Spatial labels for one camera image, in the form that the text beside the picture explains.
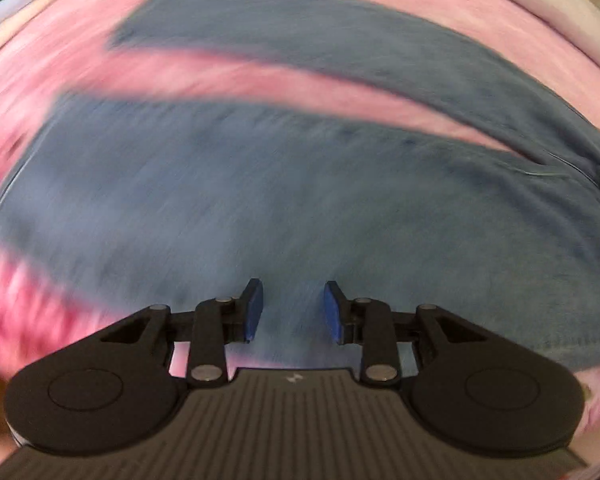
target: blue cloth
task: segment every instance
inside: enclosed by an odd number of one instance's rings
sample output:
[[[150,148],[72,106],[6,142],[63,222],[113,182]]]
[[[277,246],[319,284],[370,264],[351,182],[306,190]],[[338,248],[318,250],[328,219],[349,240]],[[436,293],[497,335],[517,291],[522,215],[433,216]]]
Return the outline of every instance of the blue cloth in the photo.
[[[396,310],[437,303],[572,369],[600,364],[598,130],[493,52],[412,16],[350,0],[192,1],[171,8],[191,21],[184,40],[139,14],[118,40],[199,44],[207,30],[211,46],[435,104],[528,158],[264,104],[69,94],[0,192],[1,243],[128,312],[192,308],[259,277],[256,339],[230,357],[356,366],[358,349],[336,348],[324,322],[336,279]]]

